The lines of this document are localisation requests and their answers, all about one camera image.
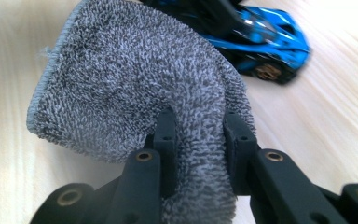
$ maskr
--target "car body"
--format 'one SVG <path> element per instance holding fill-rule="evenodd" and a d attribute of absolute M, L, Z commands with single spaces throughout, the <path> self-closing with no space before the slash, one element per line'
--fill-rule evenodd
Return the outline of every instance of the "car body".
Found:
<path fill-rule="evenodd" d="M 212 43 L 241 74 L 285 84 L 309 58 L 306 37 L 285 11 L 232 6 L 225 0 L 199 7 L 176 0 L 153 2 L 151 7 L 189 25 Z M 213 14 L 208 7 L 216 2 L 220 5 L 214 6 Z"/>

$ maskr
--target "wood grain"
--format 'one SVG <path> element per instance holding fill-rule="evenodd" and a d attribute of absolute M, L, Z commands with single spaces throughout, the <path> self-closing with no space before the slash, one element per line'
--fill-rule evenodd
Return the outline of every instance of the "wood grain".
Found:
<path fill-rule="evenodd" d="M 118 176 L 105 164 L 38 139 L 25 127 L 28 104 L 78 0 L 0 0 L 0 223 L 28 223 L 56 188 L 95 188 Z M 334 192 L 358 182 L 358 1 L 259 0 L 288 11 L 312 48 L 287 86 L 245 77 L 262 147 L 287 152 L 310 180 Z M 234 223 L 253 223 L 239 198 Z"/>

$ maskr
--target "gray towel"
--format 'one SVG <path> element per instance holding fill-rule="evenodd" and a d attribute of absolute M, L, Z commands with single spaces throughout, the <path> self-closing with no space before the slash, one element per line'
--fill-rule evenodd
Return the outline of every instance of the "gray towel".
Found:
<path fill-rule="evenodd" d="M 85 0 L 49 53 L 28 109 L 30 132 L 109 162 L 125 161 L 153 133 L 158 113 L 177 118 L 178 186 L 163 202 L 169 223 L 230 223 L 223 116 L 254 131 L 241 76 L 181 22 L 123 0 Z"/>

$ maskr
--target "blue toy car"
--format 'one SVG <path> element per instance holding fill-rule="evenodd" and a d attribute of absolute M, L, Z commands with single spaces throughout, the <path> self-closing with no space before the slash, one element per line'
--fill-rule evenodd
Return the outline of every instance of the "blue toy car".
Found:
<path fill-rule="evenodd" d="M 306 37 L 282 10 L 238 5 L 238 0 L 147 0 L 189 25 L 239 73 L 285 84 L 310 54 Z"/>

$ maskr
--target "wooden table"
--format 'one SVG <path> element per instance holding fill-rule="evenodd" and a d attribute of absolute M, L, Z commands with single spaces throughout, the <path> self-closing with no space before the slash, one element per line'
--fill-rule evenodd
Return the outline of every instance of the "wooden table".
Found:
<path fill-rule="evenodd" d="M 122 165 L 105 164 L 38 139 L 25 127 L 28 104 L 78 0 L 0 0 L 0 223 L 28 223 L 56 188 L 100 187 Z M 287 86 L 245 77 L 261 147 L 288 153 L 312 182 L 336 193 L 358 182 L 358 1 L 260 0 L 286 10 L 312 48 Z M 240 197 L 234 223 L 252 223 Z"/>

